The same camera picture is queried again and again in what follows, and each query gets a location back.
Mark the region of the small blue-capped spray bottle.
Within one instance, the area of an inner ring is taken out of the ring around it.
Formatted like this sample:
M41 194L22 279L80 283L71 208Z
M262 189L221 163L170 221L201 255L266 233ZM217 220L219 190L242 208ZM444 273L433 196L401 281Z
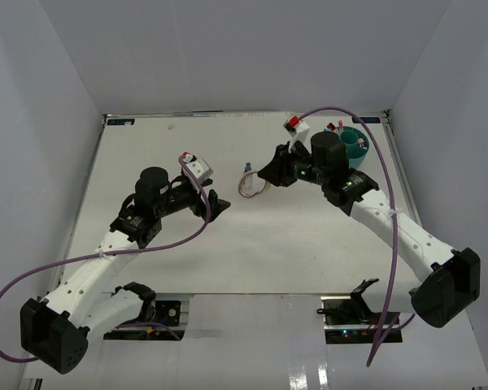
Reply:
M253 176L250 174L252 171L252 166L250 162L247 162L244 169L244 177L242 181L242 190L244 193L250 193L253 189Z

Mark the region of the beige masking tape roll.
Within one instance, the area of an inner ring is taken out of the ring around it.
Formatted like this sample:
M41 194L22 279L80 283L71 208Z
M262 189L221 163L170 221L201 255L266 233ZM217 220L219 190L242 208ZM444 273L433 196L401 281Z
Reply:
M264 194L265 192L267 192L269 190L269 188L271 186L269 182L258 177L257 171L252 170L252 171L250 171L250 174L252 174L252 176L253 176L253 189L251 190L250 193L244 193L242 190L242 181L243 181L243 177L244 177L245 173L243 173L243 175L242 175L242 177L239 180L238 185L237 185L238 194L241 197L247 198L247 199L250 199L253 197L258 197L258 196Z

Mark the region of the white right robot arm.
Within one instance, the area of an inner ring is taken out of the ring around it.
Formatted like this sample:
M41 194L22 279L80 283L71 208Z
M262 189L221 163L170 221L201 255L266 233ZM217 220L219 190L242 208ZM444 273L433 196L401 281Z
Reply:
M430 326L444 327L479 298L479 256L470 248L454 249L397 214L375 180L350 167L337 134L318 132L309 148L301 141L278 145L258 176L275 187L297 180L320 186L330 204L396 250L420 281L410 292L413 311Z

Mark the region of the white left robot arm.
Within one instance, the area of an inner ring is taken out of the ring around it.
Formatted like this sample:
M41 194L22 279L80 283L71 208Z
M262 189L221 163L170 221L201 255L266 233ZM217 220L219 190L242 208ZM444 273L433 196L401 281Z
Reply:
M189 209L210 223L231 206L215 190L200 192L212 183L210 176L211 171L197 163L174 180L161 167L143 170L96 257L84 262L54 291L21 307L22 347L64 375L79 364L91 341L124 323L152 322L156 293L144 284L131 282L116 288L105 301L97 299L159 234L164 217Z

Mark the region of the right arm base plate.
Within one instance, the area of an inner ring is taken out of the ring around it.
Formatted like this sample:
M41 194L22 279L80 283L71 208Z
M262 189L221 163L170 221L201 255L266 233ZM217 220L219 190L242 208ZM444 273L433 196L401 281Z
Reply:
M372 344L380 313L363 311L349 296L323 296L316 313L324 323L327 345Z

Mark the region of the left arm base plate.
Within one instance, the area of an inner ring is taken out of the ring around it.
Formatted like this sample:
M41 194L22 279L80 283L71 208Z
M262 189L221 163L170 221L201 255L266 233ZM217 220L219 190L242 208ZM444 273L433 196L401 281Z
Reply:
M183 301L156 301L155 314L147 324L124 323L103 336L104 340L181 341L185 334L188 304Z

